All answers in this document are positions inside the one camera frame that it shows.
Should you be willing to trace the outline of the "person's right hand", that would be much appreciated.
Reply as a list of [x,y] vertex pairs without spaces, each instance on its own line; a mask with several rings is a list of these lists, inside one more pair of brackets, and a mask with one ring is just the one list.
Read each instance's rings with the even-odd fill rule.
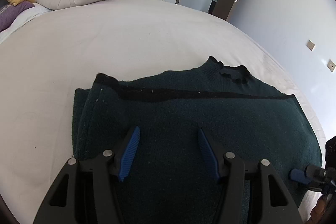
[[327,207],[327,197],[322,196],[318,199],[315,207],[310,212],[310,218],[306,224],[318,224],[324,215]]

